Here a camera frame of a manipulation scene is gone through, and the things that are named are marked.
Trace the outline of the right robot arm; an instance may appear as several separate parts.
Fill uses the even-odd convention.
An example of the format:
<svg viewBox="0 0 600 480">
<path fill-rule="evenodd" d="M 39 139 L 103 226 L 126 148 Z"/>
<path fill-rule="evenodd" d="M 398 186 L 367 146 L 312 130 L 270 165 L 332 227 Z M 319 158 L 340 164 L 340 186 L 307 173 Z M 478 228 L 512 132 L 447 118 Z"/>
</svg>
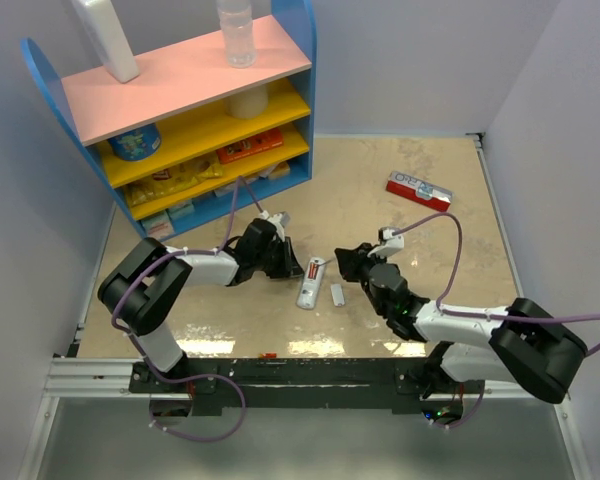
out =
<svg viewBox="0 0 600 480">
<path fill-rule="evenodd" d="M 413 293 L 377 246 L 338 248 L 335 256 L 342 279 L 361 286 L 396 336 L 435 343 L 415 377 L 427 392 L 446 393 L 467 381 L 501 381 L 559 404 L 585 359 L 585 343 L 528 299 L 487 309 L 437 304 Z"/>
</svg>

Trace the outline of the white battery cover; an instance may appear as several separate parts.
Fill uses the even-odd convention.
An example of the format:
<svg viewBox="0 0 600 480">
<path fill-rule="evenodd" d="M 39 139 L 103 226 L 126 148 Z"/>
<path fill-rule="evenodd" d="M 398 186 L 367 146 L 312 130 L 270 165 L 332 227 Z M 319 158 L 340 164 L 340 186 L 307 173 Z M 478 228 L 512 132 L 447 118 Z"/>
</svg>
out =
<svg viewBox="0 0 600 480">
<path fill-rule="evenodd" d="M 345 297 L 342 286 L 340 284 L 332 284 L 330 286 L 331 296 L 333 304 L 336 307 L 342 307 L 345 305 Z"/>
</svg>

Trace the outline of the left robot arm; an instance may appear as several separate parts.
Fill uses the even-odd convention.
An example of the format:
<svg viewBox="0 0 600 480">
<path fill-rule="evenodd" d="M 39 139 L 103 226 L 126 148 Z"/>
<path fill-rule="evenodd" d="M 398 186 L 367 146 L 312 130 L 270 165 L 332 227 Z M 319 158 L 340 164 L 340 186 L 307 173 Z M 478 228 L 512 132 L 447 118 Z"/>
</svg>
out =
<svg viewBox="0 0 600 480">
<path fill-rule="evenodd" d="M 256 272 L 274 280 L 303 276 L 285 234 L 289 220 L 286 212 L 263 212 L 241 236 L 214 251 L 176 249 L 148 237 L 101 283 L 98 300 L 112 314 L 114 327 L 153 364 L 151 378 L 163 391 L 176 392 L 187 380 L 184 351 L 166 325 L 181 290 L 187 284 L 237 286 Z"/>
</svg>

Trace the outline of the white remote control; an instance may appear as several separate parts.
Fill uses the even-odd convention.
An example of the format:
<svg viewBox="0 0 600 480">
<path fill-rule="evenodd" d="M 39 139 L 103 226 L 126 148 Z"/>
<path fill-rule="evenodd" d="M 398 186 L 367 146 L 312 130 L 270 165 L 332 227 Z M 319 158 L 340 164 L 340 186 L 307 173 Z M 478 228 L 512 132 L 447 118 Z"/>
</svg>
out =
<svg viewBox="0 0 600 480">
<path fill-rule="evenodd" d="M 316 303 L 317 303 L 318 294 L 319 294 L 319 289 L 322 284 L 322 280 L 323 280 L 324 273 L 326 270 L 326 266 L 322 266 L 320 268 L 320 275 L 318 276 L 318 278 L 314 281 L 308 280 L 307 279 L 308 266 L 311 262 L 317 262 L 317 261 L 323 262 L 323 261 L 325 261 L 325 259 L 323 259 L 321 257 L 311 257 L 309 260 L 309 263 L 307 265 L 307 268 L 305 270 L 303 280 L 301 282 L 299 295 L 298 295 L 298 298 L 296 301 L 296 306 L 301 309 L 304 309 L 304 310 L 312 310 L 315 308 Z"/>
</svg>

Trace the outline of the thin metal pick tool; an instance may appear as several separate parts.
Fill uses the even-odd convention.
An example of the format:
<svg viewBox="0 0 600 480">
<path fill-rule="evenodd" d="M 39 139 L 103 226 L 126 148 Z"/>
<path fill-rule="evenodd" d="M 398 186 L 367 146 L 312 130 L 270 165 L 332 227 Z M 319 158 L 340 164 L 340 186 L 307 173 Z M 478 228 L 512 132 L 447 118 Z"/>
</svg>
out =
<svg viewBox="0 0 600 480">
<path fill-rule="evenodd" d="M 328 260 L 325 260 L 325 261 L 323 261 L 323 262 L 320 262 L 318 265 L 319 265 L 319 267 L 326 266 L 326 265 L 329 265 L 329 264 L 331 264 L 331 263 L 332 263 L 332 262 L 334 262 L 335 260 L 336 260 L 336 258 L 335 258 L 335 257 L 332 257 L 332 258 L 330 258 L 330 259 L 328 259 Z"/>
</svg>

